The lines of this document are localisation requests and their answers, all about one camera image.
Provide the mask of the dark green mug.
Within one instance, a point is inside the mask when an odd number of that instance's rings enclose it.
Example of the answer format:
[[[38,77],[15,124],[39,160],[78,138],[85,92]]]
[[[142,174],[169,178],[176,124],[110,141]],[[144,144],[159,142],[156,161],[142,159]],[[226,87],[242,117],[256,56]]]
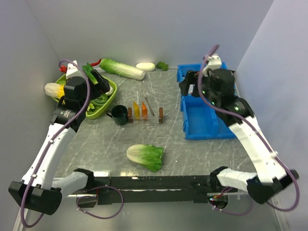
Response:
[[[118,126],[124,126],[128,123],[128,109],[123,105],[116,105],[111,110],[107,110],[106,114],[114,120]]]

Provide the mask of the clear acrylic holder brown ends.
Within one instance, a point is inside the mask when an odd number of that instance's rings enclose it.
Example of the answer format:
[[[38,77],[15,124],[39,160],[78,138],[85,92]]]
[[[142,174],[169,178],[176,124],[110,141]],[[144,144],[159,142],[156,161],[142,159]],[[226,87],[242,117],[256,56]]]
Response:
[[[140,122],[140,123],[154,123],[162,124],[164,122],[164,109],[159,107],[158,113],[152,114],[151,110],[147,107],[128,107],[128,122]]]

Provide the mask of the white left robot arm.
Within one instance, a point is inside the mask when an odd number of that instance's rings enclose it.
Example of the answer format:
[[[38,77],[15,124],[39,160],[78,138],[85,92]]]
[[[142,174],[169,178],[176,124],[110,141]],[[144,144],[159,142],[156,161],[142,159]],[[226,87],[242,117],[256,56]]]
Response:
[[[96,83],[87,87],[82,76],[70,77],[64,85],[64,96],[60,98],[53,112],[47,137],[31,168],[19,182],[13,181],[9,193],[21,208],[27,208],[43,214],[56,212],[62,199],[81,190],[90,193],[95,188],[94,173],[78,168],[63,178],[53,182],[57,166],[62,155],[77,133],[86,117],[83,107],[86,97],[94,100],[110,90],[109,81],[95,69],[90,73]]]

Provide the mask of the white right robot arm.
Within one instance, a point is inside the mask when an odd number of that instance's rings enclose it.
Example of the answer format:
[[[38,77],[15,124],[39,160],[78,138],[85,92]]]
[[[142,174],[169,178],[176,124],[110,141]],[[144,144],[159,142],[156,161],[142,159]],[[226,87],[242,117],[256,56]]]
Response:
[[[179,70],[177,81],[183,98],[188,97],[190,85],[195,86],[194,93],[201,100],[200,109],[207,107],[216,113],[217,119],[210,121],[214,124],[222,121],[228,127],[255,167],[253,173],[226,166],[215,169],[210,174],[210,186],[214,191],[220,192],[225,187],[242,190],[258,204],[267,203],[290,184],[294,184],[296,193],[299,193],[297,171],[288,169],[280,161],[261,132],[248,102],[235,94],[235,78],[231,70],[209,69],[208,75],[201,78],[201,85],[198,85],[197,71],[187,70],[184,76]]]

